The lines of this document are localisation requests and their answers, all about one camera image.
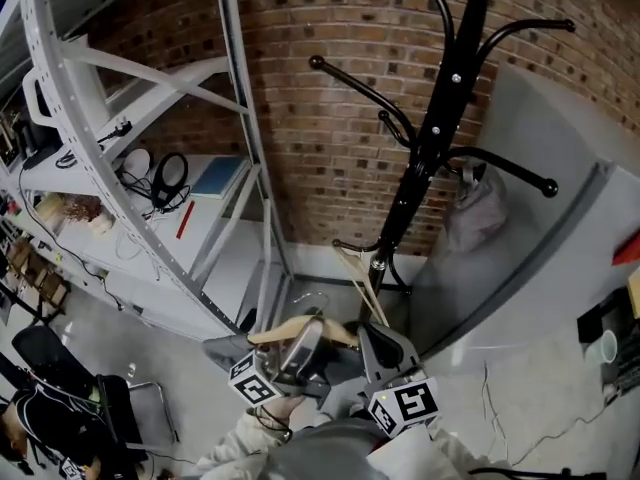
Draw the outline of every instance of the red pen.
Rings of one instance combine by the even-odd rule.
[[[187,211],[184,214],[184,217],[182,218],[182,223],[180,224],[180,228],[178,229],[178,234],[176,235],[176,238],[178,240],[182,238],[182,232],[184,231],[184,228],[187,226],[187,221],[191,216],[191,211],[193,210],[193,207],[195,206],[195,204],[196,203],[193,200],[189,203],[189,207],[187,208]]]

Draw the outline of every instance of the robotic arm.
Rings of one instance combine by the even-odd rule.
[[[438,415],[436,382],[426,378],[415,347],[377,323],[359,323],[354,336],[335,321],[301,316],[266,333],[203,346],[251,407],[301,395],[320,406],[333,386],[364,376],[367,409],[390,438]]]

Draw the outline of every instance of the person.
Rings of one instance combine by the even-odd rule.
[[[121,381],[126,389],[124,380],[110,381]],[[25,474],[33,474],[26,463],[31,437],[82,468],[86,480],[111,480],[116,470],[137,479],[134,466],[121,460],[99,412],[86,405],[41,386],[17,391],[9,404],[0,405],[0,454]]]
[[[425,425],[389,440],[360,410],[293,434],[291,413],[300,398],[280,398],[246,411],[235,429],[182,480],[462,480],[489,465],[455,437]],[[498,474],[483,473],[503,480]]]

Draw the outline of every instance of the white metal shelving unit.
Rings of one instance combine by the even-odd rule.
[[[0,185],[19,204],[28,205],[36,219],[39,216],[23,200],[20,188],[99,196],[116,219],[113,228],[95,237],[86,224],[67,222],[57,232],[58,244],[87,263],[107,270],[109,291],[143,320],[196,339],[238,332],[239,319],[251,307],[257,308],[254,329],[267,328],[278,313],[291,281],[251,96],[237,1],[218,2],[227,56],[189,64],[171,73],[94,50],[77,41],[59,39],[50,0],[7,0],[0,12],[2,27],[20,8],[34,66],[23,81],[29,112],[37,124],[56,128],[64,144],[58,154],[33,169],[22,171],[20,162],[0,166]],[[74,85],[70,63],[101,66],[135,77],[101,102],[108,109],[106,123],[96,123],[96,116],[87,111],[86,98]],[[199,87],[216,73],[229,74],[236,101]],[[51,117],[38,110],[34,97],[36,80]],[[184,94],[237,112],[249,158],[224,199],[191,195],[178,211],[145,221],[141,215],[145,205],[148,209],[149,201],[125,191],[111,162]],[[108,142],[102,151],[97,140],[124,118],[131,121],[133,129]],[[71,150],[75,155],[78,163],[74,167],[64,170],[55,167],[63,150]],[[211,159],[206,155],[187,156],[188,184],[198,179]],[[241,219],[254,189],[263,203],[262,222]],[[176,232],[189,200],[195,200],[195,205],[185,233],[178,239]],[[233,201],[230,217],[223,218]],[[51,246],[53,251],[44,249],[43,255],[52,256],[49,259],[68,271],[72,281],[84,283],[87,288],[87,276],[80,263],[61,251],[26,212],[12,222]],[[95,292],[95,282],[90,288]]]

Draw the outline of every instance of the white cable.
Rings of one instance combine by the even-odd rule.
[[[69,409],[71,412],[77,412],[76,410],[73,409],[73,407],[69,407],[67,404],[65,404],[62,400],[58,400],[57,398],[52,397],[51,395],[48,395],[45,390],[42,388],[42,386],[38,386],[38,391],[45,396],[45,398],[48,398],[49,400],[53,400],[54,402],[58,402],[60,405],[63,405],[64,407],[66,407],[67,409]]]
[[[487,457],[491,455],[491,452],[493,451],[493,447],[495,446],[495,443],[496,443],[496,438],[499,437],[504,446],[505,455],[506,455],[505,460],[509,462],[509,443],[507,441],[507,436],[504,433],[504,429],[502,428],[502,425],[500,424],[500,421],[498,419],[498,413],[493,407],[493,401],[491,400],[491,392],[489,391],[489,367],[487,366],[486,361],[484,362],[484,381],[482,382],[482,408],[483,408],[484,420],[487,421],[487,406],[485,404],[485,399],[484,399],[485,390],[487,392],[487,400],[489,401],[489,407],[491,408],[491,412],[493,413],[491,426],[493,427],[493,432],[494,432],[493,440],[491,441],[491,447],[487,452]]]
[[[22,418],[20,418],[21,423],[23,423],[23,427],[24,429],[29,433],[29,435],[31,435],[31,437],[33,437],[34,439],[36,439],[38,442],[40,442],[40,440],[36,437],[36,435],[33,433],[33,430],[31,430],[31,424],[29,423],[29,418],[27,417],[27,405],[29,405],[29,402],[31,402],[31,400],[33,400],[33,398],[36,396],[37,391],[34,391],[33,394],[31,395],[31,397],[29,398],[29,400],[27,400],[24,403],[24,407],[22,409]],[[20,400],[16,401],[16,406],[18,405],[19,402],[21,402],[25,397],[21,398]]]
[[[151,231],[153,231],[154,233],[158,230],[158,226],[156,226],[155,228],[153,228],[153,224],[155,222],[160,222],[161,220],[166,220],[169,217],[160,217],[160,218],[155,218],[155,214],[151,216],[151,219],[149,220],[149,225],[150,227],[152,227]],[[125,237],[127,237],[127,240],[129,240],[130,243],[132,243],[133,245],[138,247],[138,250],[133,254],[133,256],[129,256],[128,258],[124,258],[120,255],[120,244],[122,243],[122,239]],[[122,261],[129,261],[132,260],[133,258],[135,258],[138,254],[140,254],[142,252],[142,247],[137,243],[134,242],[133,240],[131,240],[131,237],[129,236],[129,234],[123,229],[120,231],[120,234],[118,235],[118,239],[116,240],[116,258],[118,258],[119,260]]]
[[[296,304],[302,302],[304,299],[306,299],[307,297],[313,297],[313,296],[317,296],[317,297],[322,297],[324,299],[324,305],[322,307],[319,307],[316,310],[316,315],[319,315],[331,302],[331,299],[329,298],[329,296],[326,293],[322,293],[322,292],[307,292],[307,293],[303,293],[302,295],[300,295],[300,297],[298,297],[297,299],[291,301],[291,305],[295,306]]]

